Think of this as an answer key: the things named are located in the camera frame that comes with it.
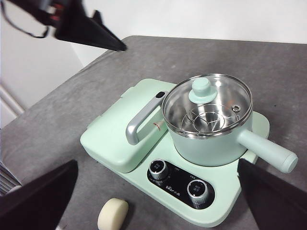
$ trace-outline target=mint green pot handle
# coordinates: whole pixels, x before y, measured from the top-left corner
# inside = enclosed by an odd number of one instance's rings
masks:
[[[283,173],[290,173],[297,164],[298,157],[295,153],[253,132],[243,130],[237,140],[241,145]]]

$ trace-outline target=gray fabric surface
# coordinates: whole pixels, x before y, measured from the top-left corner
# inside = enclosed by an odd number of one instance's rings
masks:
[[[97,163],[79,142],[94,118],[144,78],[179,83],[224,73],[243,80],[252,90],[254,110],[270,121],[269,139],[299,157],[291,174],[261,159],[257,164],[307,191],[307,45],[145,36],[124,42],[127,52],[103,54],[2,130],[2,160],[22,183],[78,161],[77,184],[61,220],[65,230],[97,229],[99,211],[112,197],[130,204],[125,230],[202,229]],[[216,229],[257,229],[243,196]]]

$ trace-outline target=white wall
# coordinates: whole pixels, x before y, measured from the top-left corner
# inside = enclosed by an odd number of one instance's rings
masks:
[[[120,39],[129,35],[307,43],[306,0],[84,0]],[[72,45],[83,65],[99,48]]]
[[[45,27],[32,16],[8,1],[5,3],[8,17],[16,25],[36,35],[44,32]],[[1,86],[23,109],[35,104],[82,67],[70,43],[56,40],[52,31],[47,38],[32,38],[12,28],[1,16]],[[1,108],[1,127],[4,127],[13,116],[3,103]]]

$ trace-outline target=lid knob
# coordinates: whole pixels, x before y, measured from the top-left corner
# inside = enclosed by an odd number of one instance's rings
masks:
[[[217,90],[211,86],[207,78],[197,78],[192,83],[189,99],[196,104],[206,104],[213,101],[217,96]]]

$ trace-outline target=cable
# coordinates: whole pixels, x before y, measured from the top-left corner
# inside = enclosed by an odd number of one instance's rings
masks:
[[[8,22],[8,24],[10,24],[10,25],[11,25],[12,27],[14,27],[15,29],[17,29],[17,30],[19,30],[19,31],[21,31],[21,32],[23,32],[23,33],[25,33],[25,34],[31,36],[31,37],[35,37],[35,38],[45,38],[45,37],[47,37],[48,32],[49,32],[49,27],[48,27],[48,26],[46,26],[46,30],[43,32],[43,34],[42,34],[41,36],[35,36],[35,35],[33,35],[32,33],[27,32],[27,31],[23,30],[22,28],[18,27],[17,25],[15,25],[15,24],[8,18],[8,16],[6,15],[6,11],[5,11],[5,7],[4,7],[4,2],[3,2],[3,0],[0,0],[0,1],[1,1],[0,4],[1,4],[1,11],[2,11],[3,17],[4,17],[4,19]]]

